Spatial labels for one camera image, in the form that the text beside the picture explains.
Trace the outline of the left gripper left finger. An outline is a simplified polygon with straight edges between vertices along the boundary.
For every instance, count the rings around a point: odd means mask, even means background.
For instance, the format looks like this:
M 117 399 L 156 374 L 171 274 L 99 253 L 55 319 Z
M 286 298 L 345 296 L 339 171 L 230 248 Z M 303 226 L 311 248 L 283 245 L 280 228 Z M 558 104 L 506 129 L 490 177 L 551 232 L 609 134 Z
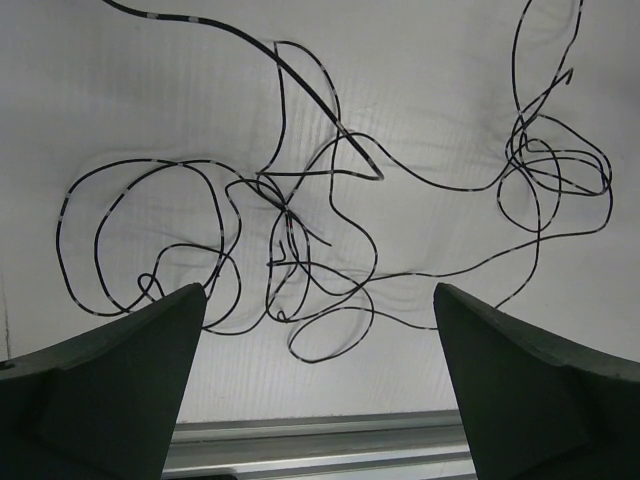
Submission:
M 1 364 L 4 479 L 158 479 L 206 309 L 190 284 Z

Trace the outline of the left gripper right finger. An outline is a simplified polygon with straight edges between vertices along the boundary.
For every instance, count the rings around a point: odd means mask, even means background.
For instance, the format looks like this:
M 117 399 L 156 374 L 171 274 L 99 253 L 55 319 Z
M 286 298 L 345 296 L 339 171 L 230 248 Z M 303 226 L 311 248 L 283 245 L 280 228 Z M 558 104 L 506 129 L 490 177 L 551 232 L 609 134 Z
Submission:
M 433 306 L 480 479 L 636 479 L 639 365 L 445 283 Z

